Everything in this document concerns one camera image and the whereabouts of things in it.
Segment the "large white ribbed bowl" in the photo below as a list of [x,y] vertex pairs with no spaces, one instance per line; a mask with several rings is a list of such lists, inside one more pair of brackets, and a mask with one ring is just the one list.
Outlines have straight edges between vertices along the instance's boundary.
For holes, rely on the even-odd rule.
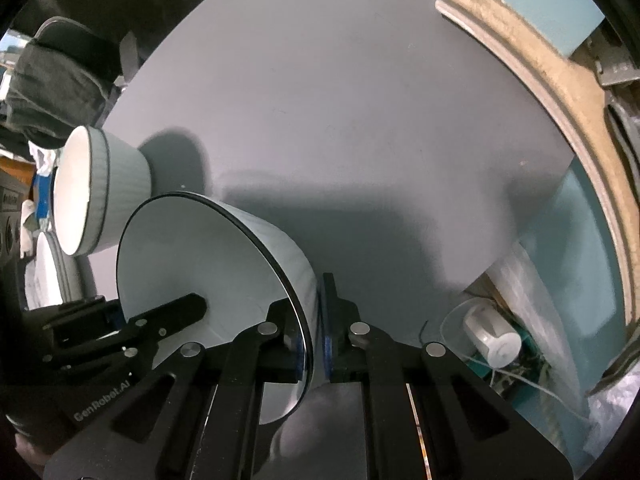
[[226,344],[264,322],[284,301],[292,327],[286,343],[297,352],[302,377],[268,382],[260,421],[290,414],[310,387],[318,322],[317,279],[303,251],[266,220],[204,195],[167,193],[141,204],[126,223],[116,259],[116,286],[128,320],[197,294],[206,312],[158,345],[160,365],[185,342]]

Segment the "small white ribbed bowl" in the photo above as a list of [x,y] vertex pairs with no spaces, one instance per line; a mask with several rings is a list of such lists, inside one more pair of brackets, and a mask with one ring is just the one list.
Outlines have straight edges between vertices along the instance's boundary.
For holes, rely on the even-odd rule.
[[151,169],[137,148],[98,128],[75,128],[53,183],[53,225],[64,254],[88,256],[117,245],[151,192]]

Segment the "small white plate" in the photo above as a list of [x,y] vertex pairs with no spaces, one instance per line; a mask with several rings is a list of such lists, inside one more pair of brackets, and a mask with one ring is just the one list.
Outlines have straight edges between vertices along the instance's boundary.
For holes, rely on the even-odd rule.
[[73,257],[62,251],[51,231],[37,237],[35,257],[25,268],[28,310],[58,306],[82,298],[82,279]]

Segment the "white plastic bottle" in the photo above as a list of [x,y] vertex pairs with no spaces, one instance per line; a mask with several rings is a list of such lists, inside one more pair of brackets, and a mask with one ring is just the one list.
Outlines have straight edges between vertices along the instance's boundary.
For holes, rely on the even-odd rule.
[[503,368],[516,360],[522,338],[494,305],[477,299],[463,317],[463,329],[492,368]]

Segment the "black office chair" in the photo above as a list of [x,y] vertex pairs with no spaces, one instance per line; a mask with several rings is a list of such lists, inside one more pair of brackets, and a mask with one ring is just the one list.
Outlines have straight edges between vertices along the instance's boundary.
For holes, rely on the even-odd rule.
[[27,0],[11,27],[32,40],[49,18],[70,18],[116,44],[120,58],[118,77],[129,77],[203,1]]

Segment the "wooden board strip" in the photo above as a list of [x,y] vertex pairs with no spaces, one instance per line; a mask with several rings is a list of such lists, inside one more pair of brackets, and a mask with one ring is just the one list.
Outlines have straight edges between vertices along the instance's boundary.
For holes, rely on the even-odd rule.
[[606,126],[596,76],[563,56],[502,0],[436,0],[435,8],[495,55],[533,93],[582,164],[620,270],[626,325],[639,322],[639,205]]

